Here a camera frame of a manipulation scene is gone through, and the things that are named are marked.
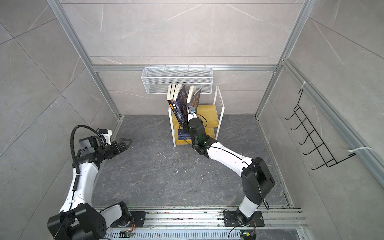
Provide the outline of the purple guiguzi book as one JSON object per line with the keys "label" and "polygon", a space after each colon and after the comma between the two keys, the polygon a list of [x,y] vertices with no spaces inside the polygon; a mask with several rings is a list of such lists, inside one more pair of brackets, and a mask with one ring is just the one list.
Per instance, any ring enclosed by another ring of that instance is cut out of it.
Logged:
{"label": "purple guiguzi book", "polygon": [[188,98],[187,98],[187,110],[193,108],[197,112],[202,88],[197,88],[196,86],[190,86]]}
{"label": "purple guiguzi book", "polygon": [[179,104],[179,108],[184,117],[184,124],[186,123],[186,112],[187,112],[187,91],[186,86],[183,84],[177,84],[176,88],[177,102]]}

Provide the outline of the purple Guiguzi book front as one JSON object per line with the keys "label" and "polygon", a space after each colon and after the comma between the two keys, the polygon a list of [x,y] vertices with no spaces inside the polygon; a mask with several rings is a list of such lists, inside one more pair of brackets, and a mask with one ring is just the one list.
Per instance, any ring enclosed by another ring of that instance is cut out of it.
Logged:
{"label": "purple Guiguzi book front", "polygon": [[176,88],[177,102],[179,104],[179,108],[184,117],[184,124],[186,123],[186,112],[187,112],[187,91],[186,86],[183,84],[177,84]]}

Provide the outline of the black wolf book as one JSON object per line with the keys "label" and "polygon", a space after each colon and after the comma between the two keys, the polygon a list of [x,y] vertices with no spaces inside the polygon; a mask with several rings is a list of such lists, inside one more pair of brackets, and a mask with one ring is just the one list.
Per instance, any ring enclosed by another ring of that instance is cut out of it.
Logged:
{"label": "black wolf book", "polygon": [[178,113],[178,122],[179,122],[179,125],[180,126],[183,126],[183,124],[184,124],[184,117],[183,117],[183,115],[182,115],[182,112],[181,112],[181,110],[180,110],[180,108],[179,108],[179,104],[178,104],[178,102],[177,102],[177,95],[176,95],[176,88],[177,88],[177,84],[175,84],[175,91],[174,91],[174,98],[173,98],[173,100],[174,100],[174,107],[175,107],[175,110],[177,111],[177,113]]}

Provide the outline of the navy book Mengxi label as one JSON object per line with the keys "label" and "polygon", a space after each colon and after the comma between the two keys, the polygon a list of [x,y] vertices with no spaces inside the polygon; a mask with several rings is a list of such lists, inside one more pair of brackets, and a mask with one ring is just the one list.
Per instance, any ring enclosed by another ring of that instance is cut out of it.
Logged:
{"label": "navy book Mengxi label", "polygon": [[191,136],[189,132],[185,132],[183,129],[178,129],[178,140],[188,141],[191,140]]}

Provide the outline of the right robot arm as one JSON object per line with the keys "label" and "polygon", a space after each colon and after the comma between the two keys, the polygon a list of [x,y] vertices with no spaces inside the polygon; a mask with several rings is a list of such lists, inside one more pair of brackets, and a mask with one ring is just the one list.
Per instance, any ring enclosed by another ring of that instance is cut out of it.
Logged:
{"label": "right robot arm", "polygon": [[267,164],[259,157],[252,159],[242,156],[207,135],[204,122],[198,117],[195,107],[188,107],[186,116],[192,148],[241,177],[245,196],[236,210],[236,221],[240,226],[250,224],[261,204],[269,208],[265,197],[276,184]]}

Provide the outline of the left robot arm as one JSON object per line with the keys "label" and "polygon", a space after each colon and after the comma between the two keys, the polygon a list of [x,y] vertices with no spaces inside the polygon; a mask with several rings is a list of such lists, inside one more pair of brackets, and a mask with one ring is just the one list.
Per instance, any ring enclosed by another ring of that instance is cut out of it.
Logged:
{"label": "left robot arm", "polygon": [[129,149],[132,140],[120,138],[101,146],[96,137],[79,141],[77,164],[66,201],[47,227],[55,240],[99,240],[112,225],[126,227],[132,222],[126,204],[119,202],[104,210],[92,206],[92,194],[100,165]]}

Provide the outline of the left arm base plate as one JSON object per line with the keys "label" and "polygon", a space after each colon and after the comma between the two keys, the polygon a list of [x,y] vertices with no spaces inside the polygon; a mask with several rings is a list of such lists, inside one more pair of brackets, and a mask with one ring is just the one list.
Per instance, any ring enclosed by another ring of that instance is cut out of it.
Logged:
{"label": "left arm base plate", "polygon": [[122,219],[116,220],[111,227],[112,228],[143,228],[146,219],[146,212],[130,212],[127,216],[123,215]]}

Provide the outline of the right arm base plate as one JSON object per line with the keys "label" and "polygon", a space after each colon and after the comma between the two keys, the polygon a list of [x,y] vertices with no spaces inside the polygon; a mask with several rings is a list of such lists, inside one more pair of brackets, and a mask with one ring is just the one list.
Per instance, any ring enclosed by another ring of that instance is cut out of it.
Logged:
{"label": "right arm base plate", "polygon": [[254,212],[247,218],[240,211],[223,210],[224,223],[226,227],[264,227],[264,217],[260,211]]}

